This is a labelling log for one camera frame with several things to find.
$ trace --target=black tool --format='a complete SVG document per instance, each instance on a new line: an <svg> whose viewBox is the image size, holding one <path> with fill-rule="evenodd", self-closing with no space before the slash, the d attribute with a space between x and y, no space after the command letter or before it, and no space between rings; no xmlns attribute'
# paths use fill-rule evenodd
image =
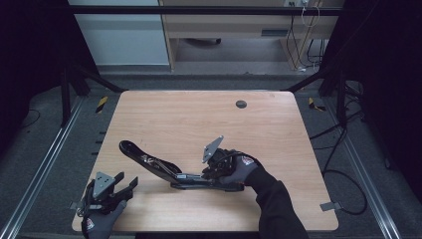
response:
<svg viewBox="0 0 422 239"><path fill-rule="evenodd" d="M202 162L215 161L215 156L221 159L216 170L221 171L220 175L230 175L235 170L235 160L232 157L222 154L224 150L218 148L218 144L223 136L208 144L204 149L204 157ZM170 186L177 189L218 189L224 191L243 191L244 185L240 183L222 184L219 180L211 178L203 178L199 174L183 173L175 164L156 158L141 150L131 141L123 140L119 144L121 152L142 165L148 171L170 182Z"/></svg>
<svg viewBox="0 0 422 239"><path fill-rule="evenodd" d="M97 172L96 179L88 184L82 200L79 203L71 202L69 208L76 209L80 217L90 215L93 210L98 210L104 215L115 211L121 201L128 201L133 197L133 189L137 186L136 177L127 188L114 193L115 185L123 179L124 172L116 177Z"/></svg>

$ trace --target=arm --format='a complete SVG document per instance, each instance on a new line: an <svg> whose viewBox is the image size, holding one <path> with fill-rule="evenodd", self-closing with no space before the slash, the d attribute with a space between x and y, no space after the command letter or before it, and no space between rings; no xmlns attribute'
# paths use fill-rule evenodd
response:
<svg viewBox="0 0 422 239"><path fill-rule="evenodd" d="M247 176L245 184L252 186L257 193L256 200L261 207L261 239L309 238L282 181L278 181L264 167L259 166Z"/></svg>

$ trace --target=wooden table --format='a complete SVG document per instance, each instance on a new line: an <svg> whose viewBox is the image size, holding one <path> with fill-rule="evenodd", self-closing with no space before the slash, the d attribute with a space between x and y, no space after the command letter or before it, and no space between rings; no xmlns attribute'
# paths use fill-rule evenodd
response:
<svg viewBox="0 0 422 239"><path fill-rule="evenodd" d="M237 101L247 106L239 109ZM295 97L288 92L129 91L121 94L91 178L98 171L139 185L114 225L115 231L258 231L261 210L251 187L242 192L178 190L123 155L121 140L175 163L183 172L200 173L204 146L224 135L221 148L257 157L288 188L307 230L334 230L317 160ZM81 218L73 228L81 230Z"/></svg>

